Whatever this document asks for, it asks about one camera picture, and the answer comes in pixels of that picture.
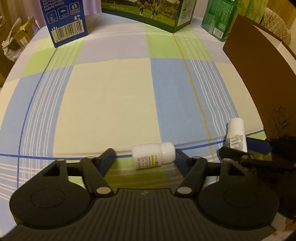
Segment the white pill bottle yellow label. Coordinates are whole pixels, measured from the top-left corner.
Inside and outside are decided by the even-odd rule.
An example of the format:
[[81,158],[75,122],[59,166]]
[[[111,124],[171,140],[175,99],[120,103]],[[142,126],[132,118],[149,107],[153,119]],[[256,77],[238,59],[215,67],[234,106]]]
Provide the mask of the white pill bottle yellow label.
[[134,145],[131,153],[136,170],[160,167],[176,159],[175,146],[171,142]]

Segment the brown cardboard shoe box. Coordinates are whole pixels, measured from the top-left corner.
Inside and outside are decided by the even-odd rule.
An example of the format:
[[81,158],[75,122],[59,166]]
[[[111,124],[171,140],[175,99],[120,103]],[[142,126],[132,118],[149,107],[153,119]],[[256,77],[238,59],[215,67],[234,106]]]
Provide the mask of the brown cardboard shoe box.
[[295,136],[295,54],[278,36],[238,15],[223,51],[247,87],[268,138]]

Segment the plaid bed sheet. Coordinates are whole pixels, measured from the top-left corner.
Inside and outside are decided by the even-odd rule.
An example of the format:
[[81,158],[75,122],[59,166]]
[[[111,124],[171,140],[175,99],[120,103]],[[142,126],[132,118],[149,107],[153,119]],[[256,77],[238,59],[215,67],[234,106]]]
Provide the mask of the plaid bed sheet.
[[87,17],[89,34],[59,48],[43,27],[1,89],[1,235],[15,222],[11,195],[58,158],[118,159],[112,188],[176,188],[168,164],[136,171],[133,145],[172,142],[189,156],[217,161],[230,119],[247,135],[265,133],[254,102],[201,18],[171,34],[113,16]]

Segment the quilted beige covered chair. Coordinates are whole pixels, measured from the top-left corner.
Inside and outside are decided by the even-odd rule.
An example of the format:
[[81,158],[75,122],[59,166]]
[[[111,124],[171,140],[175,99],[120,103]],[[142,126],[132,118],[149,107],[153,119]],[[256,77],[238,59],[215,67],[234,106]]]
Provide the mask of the quilted beige covered chair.
[[273,10],[265,8],[260,25],[282,39],[288,46],[292,40],[292,34],[284,20]]

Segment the green tissue pack bundle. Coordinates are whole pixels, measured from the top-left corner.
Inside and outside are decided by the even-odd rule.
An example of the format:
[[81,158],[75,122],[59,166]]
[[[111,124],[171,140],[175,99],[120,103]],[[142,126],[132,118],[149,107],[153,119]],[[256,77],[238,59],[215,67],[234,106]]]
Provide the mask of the green tissue pack bundle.
[[268,1],[211,0],[208,1],[201,27],[221,42],[226,41],[238,15],[260,23]]

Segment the white plastic bag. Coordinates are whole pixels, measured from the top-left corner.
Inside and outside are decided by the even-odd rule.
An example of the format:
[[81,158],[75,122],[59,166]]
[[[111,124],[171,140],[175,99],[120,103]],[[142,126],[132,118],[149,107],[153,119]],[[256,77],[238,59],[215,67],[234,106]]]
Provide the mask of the white plastic bag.
[[20,31],[21,23],[21,18],[17,18],[13,26],[11,26],[8,20],[1,24],[1,48],[3,49],[4,56],[13,62],[17,61],[23,51],[15,39],[15,34],[18,34]]

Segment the green cow milk box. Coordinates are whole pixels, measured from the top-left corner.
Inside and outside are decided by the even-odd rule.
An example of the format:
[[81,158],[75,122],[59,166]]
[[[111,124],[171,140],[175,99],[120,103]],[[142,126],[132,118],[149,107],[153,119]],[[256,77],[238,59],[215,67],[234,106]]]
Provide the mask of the green cow milk box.
[[139,21],[170,33],[191,23],[196,1],[116,0],[101,1],[103,13]]

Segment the blue milk carton box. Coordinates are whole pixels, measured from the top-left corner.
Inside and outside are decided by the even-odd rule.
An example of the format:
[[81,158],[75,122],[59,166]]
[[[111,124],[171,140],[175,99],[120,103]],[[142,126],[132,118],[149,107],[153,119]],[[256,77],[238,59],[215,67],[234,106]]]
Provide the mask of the blue milk carton box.
[[40,0],[54,47],[88,35],[82,0]]

